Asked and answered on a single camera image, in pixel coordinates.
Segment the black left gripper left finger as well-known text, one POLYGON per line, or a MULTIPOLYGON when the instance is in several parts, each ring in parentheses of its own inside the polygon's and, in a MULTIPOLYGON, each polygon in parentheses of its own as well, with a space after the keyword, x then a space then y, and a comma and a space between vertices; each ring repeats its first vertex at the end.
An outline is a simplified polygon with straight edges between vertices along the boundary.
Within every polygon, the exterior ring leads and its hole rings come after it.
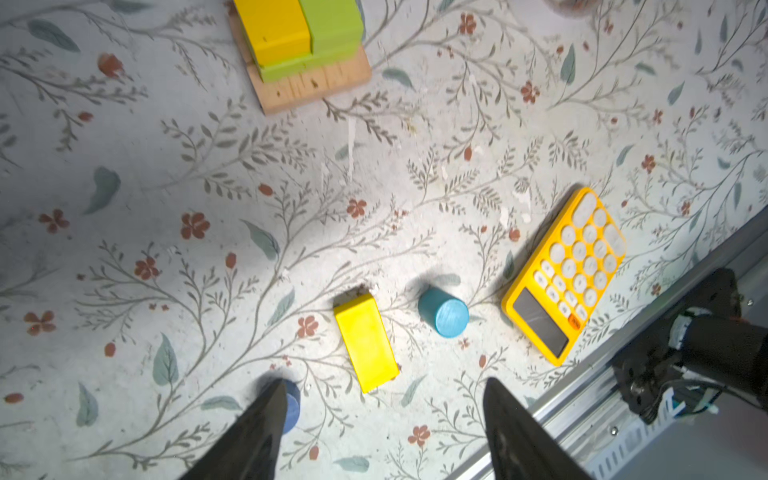
POLYGON ((274 479, 286 417, 286 384, 276 379, 181 479, 274 479))

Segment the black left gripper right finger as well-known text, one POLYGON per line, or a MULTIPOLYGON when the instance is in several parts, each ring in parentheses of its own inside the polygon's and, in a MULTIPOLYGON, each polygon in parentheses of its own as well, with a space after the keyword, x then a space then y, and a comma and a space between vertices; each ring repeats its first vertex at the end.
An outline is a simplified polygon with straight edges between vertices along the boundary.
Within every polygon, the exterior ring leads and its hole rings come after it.
POLYGON ((486 382, 483 413, 497 479, 590 479, 587 472, 494 377, 486 382))

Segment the dark blue round block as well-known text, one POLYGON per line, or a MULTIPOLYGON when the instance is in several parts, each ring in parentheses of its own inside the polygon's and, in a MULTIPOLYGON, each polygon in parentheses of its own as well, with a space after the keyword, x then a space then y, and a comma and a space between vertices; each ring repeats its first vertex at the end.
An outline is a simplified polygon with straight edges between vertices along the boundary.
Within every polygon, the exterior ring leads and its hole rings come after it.
POLYGON ((300 418, 301 393, 294 382, 285 379, 283 383, 286 388, 286 418, 283 433, 287 434, 294 429, 300 418))

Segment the teal round block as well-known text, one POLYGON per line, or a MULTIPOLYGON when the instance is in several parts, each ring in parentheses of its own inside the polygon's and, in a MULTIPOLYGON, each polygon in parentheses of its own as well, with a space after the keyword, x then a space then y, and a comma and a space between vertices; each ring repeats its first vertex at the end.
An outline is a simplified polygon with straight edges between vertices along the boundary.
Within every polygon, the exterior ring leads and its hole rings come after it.
POLYGON ((468 306, 439 288, 427 289, 419 298, 420 317, 444 338, 456 338, 470 321, 468 306))

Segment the long yellow block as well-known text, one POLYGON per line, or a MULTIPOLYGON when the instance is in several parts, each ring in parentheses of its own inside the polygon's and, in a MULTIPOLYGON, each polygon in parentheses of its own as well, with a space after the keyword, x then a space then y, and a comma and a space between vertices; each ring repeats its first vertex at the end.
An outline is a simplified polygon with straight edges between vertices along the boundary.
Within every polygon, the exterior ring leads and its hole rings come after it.
POLYGON ((363 394, 399 375, 378 305, 370 293, 335 307, 334 317, 363 394))

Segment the natural wood block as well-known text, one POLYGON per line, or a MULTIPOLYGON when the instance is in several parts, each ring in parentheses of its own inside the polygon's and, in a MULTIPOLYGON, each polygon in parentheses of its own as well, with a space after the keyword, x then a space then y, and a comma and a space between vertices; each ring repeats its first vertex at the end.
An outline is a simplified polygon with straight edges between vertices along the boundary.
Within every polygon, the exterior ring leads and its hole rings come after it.
POLYGON ((275 82, 264 83, 252 59, 241 21, 230 13, 229 25, 243 58, 249 80, 265 115, 275 115, 365 85, 372 70, 363 47, 349 59, 309 69, 275 82))

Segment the long green block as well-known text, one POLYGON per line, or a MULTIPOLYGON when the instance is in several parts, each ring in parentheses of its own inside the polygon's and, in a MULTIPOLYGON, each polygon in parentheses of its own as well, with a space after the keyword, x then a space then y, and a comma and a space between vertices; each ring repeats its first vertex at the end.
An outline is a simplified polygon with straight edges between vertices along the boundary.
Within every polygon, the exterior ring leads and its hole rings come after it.
POLYGON ((335 62, 352 58, 360 44, 342 46, 322 53, 310 53, 305 56, 285 60, 269 66, 256 64, 261 80, 265 83, 275 82, 291 75, 299 74, 307 70, 330 65, 335 62))

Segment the yellow cube block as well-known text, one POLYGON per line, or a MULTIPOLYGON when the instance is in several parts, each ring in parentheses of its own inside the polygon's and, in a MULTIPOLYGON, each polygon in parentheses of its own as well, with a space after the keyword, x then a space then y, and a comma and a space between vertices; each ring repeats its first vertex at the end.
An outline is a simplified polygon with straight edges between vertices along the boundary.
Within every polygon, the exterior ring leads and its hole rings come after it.
POLYGON ((235 0, 234 4, 259 66, 310 54, 311 36, 298 0, 235 0))

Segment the green cube block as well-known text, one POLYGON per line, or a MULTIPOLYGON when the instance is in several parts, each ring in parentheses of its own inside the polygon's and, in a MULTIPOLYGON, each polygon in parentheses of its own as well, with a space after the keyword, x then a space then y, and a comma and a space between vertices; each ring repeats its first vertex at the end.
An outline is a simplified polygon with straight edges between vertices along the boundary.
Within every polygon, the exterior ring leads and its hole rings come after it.
POLYGON ((315 55, 355 51, 362 40, 364 24, 354 0, 300 0, 315 55))

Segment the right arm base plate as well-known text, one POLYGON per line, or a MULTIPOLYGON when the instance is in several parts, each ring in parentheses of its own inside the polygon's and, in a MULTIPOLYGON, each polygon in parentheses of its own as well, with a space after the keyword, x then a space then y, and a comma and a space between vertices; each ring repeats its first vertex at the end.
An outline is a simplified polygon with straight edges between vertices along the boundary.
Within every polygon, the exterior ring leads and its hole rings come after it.
POLYGON ((618 391, 630 412, 646 425, 656 421, 663 394, 682 378, 683 342, 700 316, 741 314, 736 275, 719 268, 652 319, 610 361, 618 391))

